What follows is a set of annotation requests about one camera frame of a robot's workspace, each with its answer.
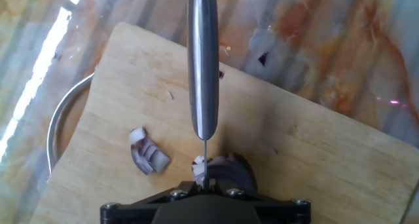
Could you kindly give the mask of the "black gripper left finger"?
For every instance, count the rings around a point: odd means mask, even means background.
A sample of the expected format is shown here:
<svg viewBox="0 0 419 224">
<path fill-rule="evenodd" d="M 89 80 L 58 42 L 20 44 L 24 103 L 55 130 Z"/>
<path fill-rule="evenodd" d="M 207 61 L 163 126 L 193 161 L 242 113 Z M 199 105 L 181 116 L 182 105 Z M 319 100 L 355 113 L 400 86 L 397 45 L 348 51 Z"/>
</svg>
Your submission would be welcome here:
<svg viewBox="0 0 419 224">
<path fill-rule="evenodd" d="M 132 204 L 108 202 L 100 207 L 101 224 L 152 223 L 157 211 L 164 204 L 199 195 L 202 186 L 194 181 L 182 181 L 168 189 Z"/>
</svg>

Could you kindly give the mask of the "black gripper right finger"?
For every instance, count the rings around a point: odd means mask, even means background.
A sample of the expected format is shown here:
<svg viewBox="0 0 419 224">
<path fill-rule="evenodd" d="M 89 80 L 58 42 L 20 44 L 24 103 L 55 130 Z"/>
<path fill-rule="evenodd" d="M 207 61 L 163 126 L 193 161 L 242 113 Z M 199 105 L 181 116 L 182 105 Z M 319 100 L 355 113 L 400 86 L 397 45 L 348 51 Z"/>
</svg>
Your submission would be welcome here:
<svg viewBox="0 0 419 224">
<path fill-rule="evenodd" d="M 310 223 L 307 200 L 277 200 L 260 194 L 256 185 L 228 181 L 216 181 L 209 187 L 209 194 L 218 198 L 209 212 L 223 223 Z"/>
</svg>

